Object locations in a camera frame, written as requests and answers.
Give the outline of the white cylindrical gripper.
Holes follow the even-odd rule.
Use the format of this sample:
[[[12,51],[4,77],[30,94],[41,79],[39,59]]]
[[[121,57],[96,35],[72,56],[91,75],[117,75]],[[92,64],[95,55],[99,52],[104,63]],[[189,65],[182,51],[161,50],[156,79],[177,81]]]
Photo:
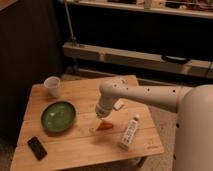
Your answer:
[[[95,107],[95,112],[98,117],[107,117],[113,109],[113,103],[111,101],[99,101]]]

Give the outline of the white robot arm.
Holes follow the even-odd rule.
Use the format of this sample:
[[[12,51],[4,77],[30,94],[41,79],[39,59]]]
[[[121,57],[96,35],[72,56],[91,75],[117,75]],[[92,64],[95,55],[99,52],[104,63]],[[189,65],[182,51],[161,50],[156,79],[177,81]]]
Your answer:
[[[100,84],[96,114],[107,117],[128,99],[178,114],[173,171],[213,171],[213,85],[132,86],[122,77]]]

